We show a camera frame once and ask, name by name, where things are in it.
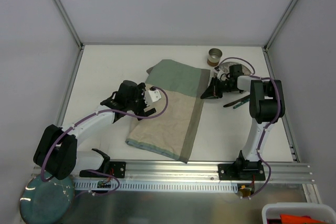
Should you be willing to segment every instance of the metal can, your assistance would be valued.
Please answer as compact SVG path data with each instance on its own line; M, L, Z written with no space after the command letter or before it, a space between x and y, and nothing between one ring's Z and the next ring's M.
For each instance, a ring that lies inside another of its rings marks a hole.
M217 48L212 48L209 50L209 55L208 55L208 60L207 63L208 65L212 67L216 67L219 64L219 61L221 60L220 58L222 57L223 53Z

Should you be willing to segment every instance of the orange object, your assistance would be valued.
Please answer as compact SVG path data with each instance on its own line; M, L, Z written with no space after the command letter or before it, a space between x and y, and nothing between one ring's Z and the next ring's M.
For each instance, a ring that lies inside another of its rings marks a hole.
M285 224L306 224L306 223L325 223L319 220L313 220L309 217L299 217L294 215L280 215L281 222Z

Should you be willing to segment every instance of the cloth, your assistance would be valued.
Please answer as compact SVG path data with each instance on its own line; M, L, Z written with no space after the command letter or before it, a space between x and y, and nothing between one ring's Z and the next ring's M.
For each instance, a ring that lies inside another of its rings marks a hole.
M146 89L162 88L168 96L166 111L155 119L133 120L128 145L187 163L194 145L210 70L194 68L173 60L162 60L148 71ZM163 110L165 96L148 109Z

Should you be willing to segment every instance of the metal rail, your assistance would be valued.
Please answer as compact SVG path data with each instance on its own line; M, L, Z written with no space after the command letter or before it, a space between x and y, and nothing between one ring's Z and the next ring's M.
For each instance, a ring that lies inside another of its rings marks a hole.
M293 11L293 9L296 6L296 4L297 4L298 1L299 0L290 0L290 2L288 4L285 12L281 16L281 18L280 18L280 20L279 20L276 28L274 29L273 33L271 34L270 38L268 39L268 41L267 41L267 43L265 45L266 51L268 51L268 49L270 48L270 46L272 45L272 43L276 39L278 33L282 29L283 25L285 24L286 20L288 19L289 15Z
M217 165L232 162L188 162L174 161L125 161L127 163L125 179L121 181L169 182L169 183L248 183L250 181L219 180ZM305 163L270 163L272 174L270 183L276 184L314 184L315 179L309 164ZM40 168L34 168L34 174Z
M107 190L100 188L98 182L104 179L74 178L73 184L76 190ZM114 189L117 182L114 180L106 183L109 188ZM191 192L191 193L237 193L237 183L171 183L171 182L144 182L133 180L121 180L120 191L170 191L170 192Z
M57 7L62 19L64 20L66 26L68 27L73 39L75 40L77 46L81 48L82 47L82 42L81 42L81 40L80 40L80 38L79 38L75 28L74 28L74 25L71 22L67 12L65 11L65 8L64 8L61 0L53 0L53 1L54 1L55 5Z
M276 79L276 76L274 74L273 67L272 67L272 64L271 64L271 59L268 55L268 52L265 49L263 49L263 53L264 53L267 69L268 69L268 72L269 72L269 76L273 79ZM286 133L286 136L287 136L287 140L289 142L289 147L291 149L293 149L293 151L294 151L294 153L292 153L292 155L295 156L293 159L299 162L300 161L300 153L299 153L299 150L297 148L297 146L298 146L297 142L294 138L294 135L292 134L292 130L291 130L291 127L290 127L290 123L289 123L289 119L287 117L287 114L285 114L282 117L282 122L284 124L283 126L285 128L285 133Z
M67 112L67 107L68 107L68 104L69 104L69 101L70 101L71 92L72 92L72 89L74 87L73 84L75 83L76 75L77 75L77 72L78 72L80 61L82 59L83 52L84 52L84 46L77 53L76 61L75 61L75 64L72 68L70 79L69 79L69 82L68 82L68 85L67 85L67 90L64 94L64 98L63 98L61 107L60 107L58 115L56 117L56 121L55 121L56 126L61 126L62 123L63 123L65 113Z

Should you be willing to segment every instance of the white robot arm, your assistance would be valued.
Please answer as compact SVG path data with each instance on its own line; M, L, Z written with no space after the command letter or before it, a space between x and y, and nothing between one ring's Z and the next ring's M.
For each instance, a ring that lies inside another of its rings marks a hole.
M125 116L127 111L133 111L138 120L149 118L156 110L151 109L145 112L144 109L160 98L161 95L157 89L146 90L144 83L137 85L132 81L123 81L118 91L102 101L95 111L83 119L61 127L48 126L43 133L33 160L37 165L43 167L43 163L47 159L45 170L60 180L71 172L87 169L106 173L110 162L108 155L97 149L77 152L77 147L95 132ZM62 135L64 136L59 145L56 145L51 151L51 155L48 155L52 145L55 145L56 139Z
M212 78L201 98L218 99L223 97L224 92L232 91L250 92L249 112L252 124L246 144L236 161L233 164L218 165L219 178L221 180L265 180L264 167L259 157L274 123L285 114L281 81L272 80L271 82L245 76L241 65L230 66L225 80L222 80L222 75L224 74L218 73L217 77Z

